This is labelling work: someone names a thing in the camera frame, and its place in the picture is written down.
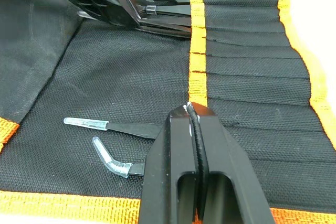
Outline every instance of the white surface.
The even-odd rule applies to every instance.
[[[336,0],[291,0],[290,15],[299,38],[322,64],[336,115]]]

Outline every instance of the black canvas fabric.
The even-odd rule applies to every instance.
[[[277,1],[204,0],[208,106],[247,152],[271,207],[336,213],[335,151],[309,107],[308,72]],[[109,172],[91,140],[124,162],[144,161],[153,141],[62,120],[163,123],[188,99],[189,48],[84,22],[3,148],[0,190],[140,198],[142,178]]]
[[[204,0],[208,106],[247,152],[271,207],[336,212],[336,153],[278,0]]]
[[[20,123],[79,24],[66,0],[0,0],[0,117]]]
[[[108,171],[92,137],[124,162],[143,162],[153,141],[63,118],[163,123],[187,101],[189,48],[188,40],[84,22],[3,149],[0,190],[139,198],[142,178]]]

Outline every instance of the clear plastic tip cover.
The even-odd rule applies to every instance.
[[[128,178],[129,176],[129,170],[132,163],[122,163],[119,161],[116,161],[111,154],[107,151],[103,143],[100,141],[100,139],[95,136],[92,139],[92,143],[102,160],[102,162],[105,164],[105,166],[114,174],[117,174],[119,176],[122,176],[124,178]]]
[[[149,15],[156,15],[156,5],[146,6],[146,13]]]
[[[90,129],[96,129],[101,131],[107,131],[106,124],[109,121],[100,121],[100,120],[93,120],[93,119],[84,119],[84,118],[64,118],[63,122],[65,124],[81,126]]]

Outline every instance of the tweezers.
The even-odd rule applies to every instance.
[[[162,125],[153,123],[110,123],[109,121],[83,119],[83,118],[64,118],[65,124],[96,129],[101,131],[117,131],[146,139],[156,139]]]

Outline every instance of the orange stitched strap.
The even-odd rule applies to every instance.
[[[137,224],[139,199],[0,191],[0,214]],[[277,224],[335,224],[335,214],[271,208]]]
[[[336,215],[271,208],[277,224],[335,224]]]
[[[0,118],[0,152],[4,144],[8,142],[10,137],[16,132],[19,125],[17,123]]]
[[[189,59],[189,101],[207,106],[206,29],[203,0],[190,0],[192,35]]]
[[[334,93],[336,74],[332,70],[327,72],[322,66],[323,60],[333,64],[333,52],[327,52],[328,55],[314,55],[298,36],[290,14],[290,0],[279,0],[278,8],[280,21],[285,27],[290,45],[300,54],[308,69],[311,83],[310,105],[318,115],[326,135],[336,150],[336,99],[332,96],[328,98],[329,93]]]

